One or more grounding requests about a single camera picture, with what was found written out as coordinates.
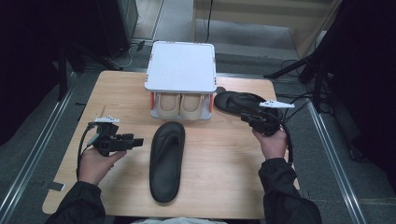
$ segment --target shoe rack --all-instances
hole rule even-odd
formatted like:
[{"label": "shoe rack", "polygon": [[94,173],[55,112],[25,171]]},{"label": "shoe rack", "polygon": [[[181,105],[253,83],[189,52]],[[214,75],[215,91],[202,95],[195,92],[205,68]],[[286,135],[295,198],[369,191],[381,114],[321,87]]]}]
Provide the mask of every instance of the shoe rack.
[{"label": "shoe rack", "polygon": [[204,96],[201,116],[210,119],[216,84],[215,48],[211,44],[157,41],[148,63],[145,88],[150,91],[151,116],[161,119],[158,102],[162,92],[199,93]]}]

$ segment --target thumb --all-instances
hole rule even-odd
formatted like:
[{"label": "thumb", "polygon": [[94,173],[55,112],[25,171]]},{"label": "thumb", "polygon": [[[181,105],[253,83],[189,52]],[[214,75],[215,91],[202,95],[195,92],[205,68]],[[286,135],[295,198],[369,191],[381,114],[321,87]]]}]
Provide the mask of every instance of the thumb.
[{"label": "thumb", "polygon": [[126,155],[126,151],[118,151],[116,153],[114,153],[113,155],[109,156],[109,161],[111,161],[112,163],[115,163],[116,161],[118,161],[119,159],[121,159],[122,157],[124,157]]}]

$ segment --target hand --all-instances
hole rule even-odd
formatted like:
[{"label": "hand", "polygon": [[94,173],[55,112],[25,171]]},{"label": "hand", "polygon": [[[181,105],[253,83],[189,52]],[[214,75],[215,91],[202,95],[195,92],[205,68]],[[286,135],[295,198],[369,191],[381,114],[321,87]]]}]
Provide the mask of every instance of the hand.
[{"label": "hand", "polygon": [[271,136],[258,133],[254,129],[252,132],[254,136],[256,136],[257,140],[259,140],[260,146],[262,148],[262,155],[264,155],[266,160],[285,157],[287,136],[283,131],[278,130]]},{"label": "hand", "polygon": [[87,182],[96,186],[99,185],[99,182],[106,176],[111,167],[114,166],[114,163],[125,155],[126,151],[119,151],[109,157],[104,157],[95,147],[87,149],[84,154],[82,154],[79,165],[78,181]]}]

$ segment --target black jacket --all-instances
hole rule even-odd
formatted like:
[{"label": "black jacket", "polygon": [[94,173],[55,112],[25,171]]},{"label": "black jacket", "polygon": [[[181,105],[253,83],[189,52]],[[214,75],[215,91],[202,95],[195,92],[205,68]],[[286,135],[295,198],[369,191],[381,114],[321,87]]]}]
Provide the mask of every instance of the black jacket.
[{"label": "black jacket", "polygon": [[[265,190],[263,205],[267,224],[321,223],[318,208],[302,198],[294,187],[297,175],[284,159],[263,162],[259,177]],[[78,181],[46,223],[104,223],[106,211],[101,192],[95,185]]]}]

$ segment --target orange trim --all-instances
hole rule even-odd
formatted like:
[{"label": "orange trim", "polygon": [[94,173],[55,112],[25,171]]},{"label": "orange trim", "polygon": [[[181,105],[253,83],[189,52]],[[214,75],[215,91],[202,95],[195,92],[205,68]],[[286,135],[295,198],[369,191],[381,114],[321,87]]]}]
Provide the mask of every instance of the orange trim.
[{"label": "orange trim", "polygon": [[213,110],[213,94],[210,94],[209,112],[212,113]]},{"label": "orange trim", "polygon": [[154,92],[151,92],[150,94],[149,94],[149,98],[150,98],[150,102],[151,102],[151,110],[153,110],[154,109]]}]

